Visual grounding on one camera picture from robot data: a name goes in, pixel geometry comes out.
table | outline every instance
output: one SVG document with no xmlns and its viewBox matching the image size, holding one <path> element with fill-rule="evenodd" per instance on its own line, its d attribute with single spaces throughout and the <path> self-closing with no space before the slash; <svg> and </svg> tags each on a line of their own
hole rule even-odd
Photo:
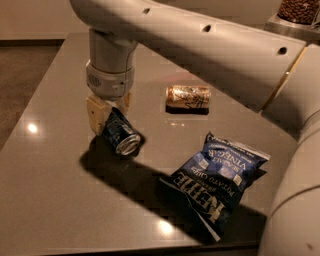
<svg viewBox="0 0 320 256">
<path fill-rule="evenodd" d="M 209 115 L 166 113 L 167 86 L 206 83 L 139 45 L 127 117 L 144 143 L 136 158 L 117 157 L 89 128 L 88 51 L 86 33 L 67 37 L 0 153 L 0 254 L 257 246 L 296 141 L 213 87 Z M 271 154 L 219 243 L 157 182 L 209 130 Z"/>
</svg>

blue chip bag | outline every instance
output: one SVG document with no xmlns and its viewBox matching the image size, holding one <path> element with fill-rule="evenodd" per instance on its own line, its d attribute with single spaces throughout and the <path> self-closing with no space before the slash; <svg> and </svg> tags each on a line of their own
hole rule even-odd
<svg viewBox="0 0 320 256">
<path fill-rule="evenodd" d="M 243 192 L 261 176 L 259 168 L 269 159 L 270 156 L 263 152 L 217 138 L 209 132 L 202 151 L 160 181 L 187 196 L 192 208 L 218 241 Z"/>
</svg>

soda can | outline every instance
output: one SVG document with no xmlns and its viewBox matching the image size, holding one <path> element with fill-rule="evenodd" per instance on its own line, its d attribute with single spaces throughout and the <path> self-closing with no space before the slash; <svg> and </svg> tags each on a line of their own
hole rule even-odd
<svg viewBox="0 0 320 256">
<path fill-rule="evenodd" d="M 166 109 L 167 112 L 209 112 L 210 98 L 209 86 L 172 85 L 166 90 Z"/>
<path fill-rule="evenodd" d="M 139 147 L 141 141 L 140 135 L 115 107 L 112 108 L 102 135 L 120 155 L 129 155 Z"/>
</svg>

coffee beans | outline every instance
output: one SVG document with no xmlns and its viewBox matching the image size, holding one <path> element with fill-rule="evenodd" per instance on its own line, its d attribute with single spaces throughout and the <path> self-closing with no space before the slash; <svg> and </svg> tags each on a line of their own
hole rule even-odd
<svg viewBox="0 0 320 256">
<path fill-rule="evenodd" d="M 278 16 L 290 22 L 310 25 L 319 9 L 319 0 L 283 0 Z"/>
</svg>

floor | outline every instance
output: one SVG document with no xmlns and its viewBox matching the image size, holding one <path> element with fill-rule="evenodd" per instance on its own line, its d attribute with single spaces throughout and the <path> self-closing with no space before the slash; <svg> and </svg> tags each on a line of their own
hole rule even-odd
<svg viewBox="0 0 320 256">
<path fill-rule="evenodd" d="M 0 41 L 0 151 L 62 42 Z"/>
</svg>

